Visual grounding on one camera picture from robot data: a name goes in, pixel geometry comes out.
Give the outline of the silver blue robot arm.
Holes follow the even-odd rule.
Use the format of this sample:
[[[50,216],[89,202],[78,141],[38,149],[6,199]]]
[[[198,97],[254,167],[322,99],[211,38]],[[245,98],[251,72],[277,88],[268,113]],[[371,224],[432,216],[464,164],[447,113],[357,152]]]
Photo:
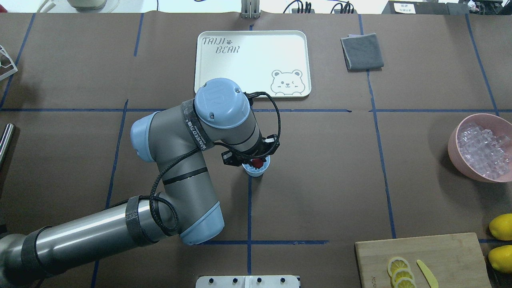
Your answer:
[[[193,99],[134,122],[133,148],[159,171],[150,192],[65,224],[2,238],[2,288],[29,286],[174,235],[187,245],[218,235],[224,220],[203,152],[223,146],[225,165],[260,168],[278,148],[280,133],[262,136],[251,109],[259,96],[275,104],[266,92],[247,93],[232,80],[215,78]]]

